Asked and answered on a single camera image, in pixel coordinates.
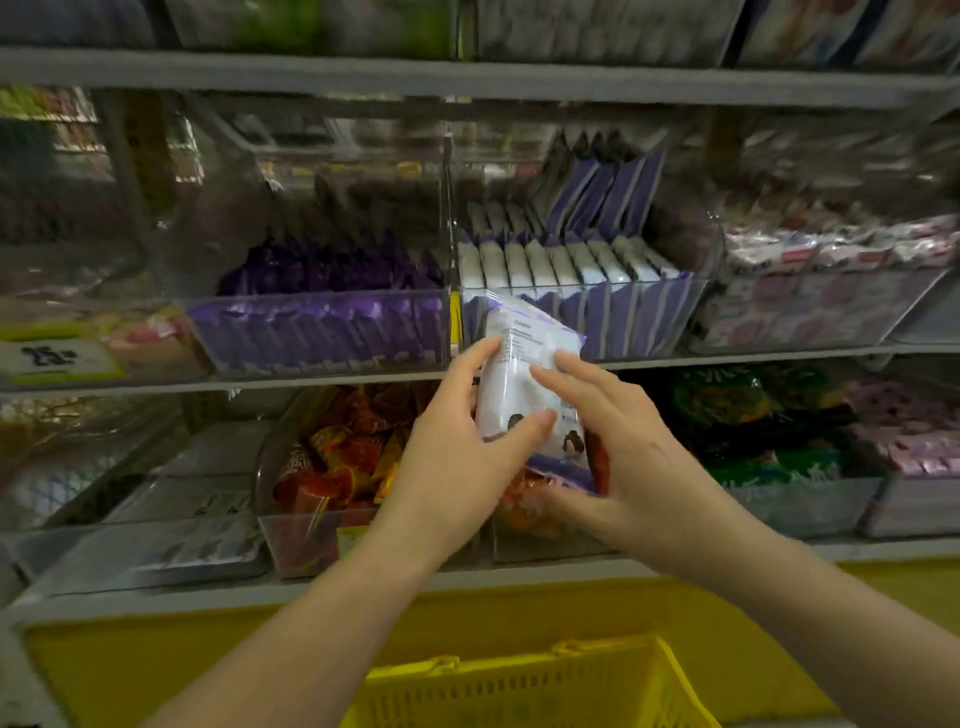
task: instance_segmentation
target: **yellow label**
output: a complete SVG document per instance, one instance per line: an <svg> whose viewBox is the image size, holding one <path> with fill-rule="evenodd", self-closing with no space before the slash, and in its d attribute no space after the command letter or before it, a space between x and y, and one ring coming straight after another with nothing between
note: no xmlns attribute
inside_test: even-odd
<svg viewBox="0 0 960 728"><path fill-rule="evenodd" d="M340 558L354 550L368 528L368 525L345 525L337 529L337 551Z"/></svg>

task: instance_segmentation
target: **plastic display bin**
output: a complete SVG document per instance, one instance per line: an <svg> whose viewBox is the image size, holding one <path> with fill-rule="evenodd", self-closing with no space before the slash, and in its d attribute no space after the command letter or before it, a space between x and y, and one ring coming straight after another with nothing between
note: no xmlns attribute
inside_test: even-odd
<svg viewBox="0 0 960 728"><path fill-rule="evenodd" d="M730 488L739 503L780 533L798 539L851 535L882 478L856 477Z"/></svg>
<svg viewBox="0 0 960 728"><path fill-rule="evenodd" d="M370 672L345 728L416 725L720 728L657 638L560 643L549 652L438 657Z"/></svg>

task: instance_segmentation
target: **metal shelf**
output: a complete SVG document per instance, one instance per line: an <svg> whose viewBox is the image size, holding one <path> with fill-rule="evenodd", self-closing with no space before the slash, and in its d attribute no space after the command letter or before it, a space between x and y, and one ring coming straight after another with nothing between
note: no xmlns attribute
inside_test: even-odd
<svg viewBox="0 0 960 728"><path fill-rule="evenodd" d="M831 563L869 563L948 559L960 556L960 538L904 539L887 542L845 540L813 545ZM522 566L477 564L469 570L441 571L426 592L656 578L655 571L623 556L574 559ZM96 595L42 597L29 590L5 610L8 623L20 626L63 619L105 619L125 615L170 614L202 609L239 609L284 604L302 595L310 580L280 581L275 574L228 584L179 589L139 589Z"/></svg>
<svg viewBox="0 0 960 728"><path fill-rule="evenodd" d="M803 359L832 359L849 356L895 356L902 354L955 354L960 353L960 344L880 344L875 347L850 349L818 349L807 352L730 353L714 356L696 356L679 353L666 359L635 359L602 363L604 369L662 369L666 367L720 366L724 364L752 364L765 361L794 361ZM183 394L187 392L215 392L233 389L276 389L279 387L310 387L326 384L368 384L387 381L417 381L443 379L446 370L421 370L404 372L373 372L370 374L338 374L333 376L301 376L294 378L270 377L262 379L222 379L212 376L198 381L166 384L129 384L116 382L91 382L90 384L65 385L43 389L23 389L0 392L0 400L26 400L44 397L119 397L123 395Z"/></svg>
<svg viewBox="0 0 960 728"><path fill-rule="evenodd" d="M182 51L0 49L11 84L383 93L528 101L904 109L957 106L960 79L910 74L296 58Z"/></svg>

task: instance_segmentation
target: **price label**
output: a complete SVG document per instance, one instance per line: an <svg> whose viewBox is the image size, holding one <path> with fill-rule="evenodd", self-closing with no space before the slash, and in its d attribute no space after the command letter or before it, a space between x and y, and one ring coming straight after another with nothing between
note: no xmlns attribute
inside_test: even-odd
<svg viewBox="0 0 960 728"><path fill-rule="evenodd" d="M124 375L107 348L93 339L0 341L0 372L24 384Z"/></svg>
<svg viewBox="0 0 960 728"><path fill-rule="evenodd" d="M337 551L340 558L354 550L368 528L368 525L346 525L337 529Z"/></svg>

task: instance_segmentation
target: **purple packaging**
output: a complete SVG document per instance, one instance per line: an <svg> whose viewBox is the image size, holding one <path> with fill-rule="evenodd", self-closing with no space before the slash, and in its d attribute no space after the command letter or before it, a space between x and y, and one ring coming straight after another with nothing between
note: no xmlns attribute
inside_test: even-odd
<svg viewBox="0 0 960 728"><path fill-rule="evenodd" d="M578 235L583 235L587 231L604 200L607 199L607 193L612 182L613 165L604 164L597 170L583 196L581 196L580 202L577 203L576 208L570 214L570 219L566 223L568 230L574 231Z"/></svg>
<svg viewBox="0 0 960 728"><path fill-rule="evenodd" d="M640 170L640 177L636 182L633 199L628 203L623 221L623 231L627 235L640 235L643 232L643 224L647 220L654 195L657 194L660 173L665 161L666 148L662 143L654 147L646 156L643 169Z"/></svg>
<svg viewBox="0 0 960 728"><path fill-rule="evenodd" d="M237 339L220 320L222 309L217 302L202 303L189 309L190 319L218 369L228 370L230 374L247 374L243 356L235 346Z"/></svg>
<svg viewBox="0 0 960 728"><path fill-rule="evenodd" d="M644 158L637 157L623 162L616 170L610 192L597 218L597 229L605 238L613 238L622 229L623 213L627 211L627 205L634 198L634 191L643 166Z"/></svg>
<svg viewBox="0 0 960 728"><path fill-rule="evenodd" d="M394 360L407 361L423 357L423 346L420 345L414 322L413 299L409 295L388 296L383 304L383 315L393 341Z"/></svg>
<svg viewBox="0 0 960 728"><path fill-rule="evenodd" d="M360 335L366 351L370 352L377 365L390 355L393 344L383 324L383 302L376 294L351 296L349 299L350 322Z"/></svg>
<svg viewBox="0 0 960 728"><path fill-rule="evenodd" d="M559 237L564 232L567 218L600 167L594 158L574 160L546 216L544 227L548 235Z"/></svg>
<svg viewBox="0 0 960 728"><path fill-rule="evenodd" d="M444 310L443 295L444 293L440 292L421 294L414 298L414 322L426 364L438 364L444 359L443 348L446 345L446 330L450 320Z"/></svg>

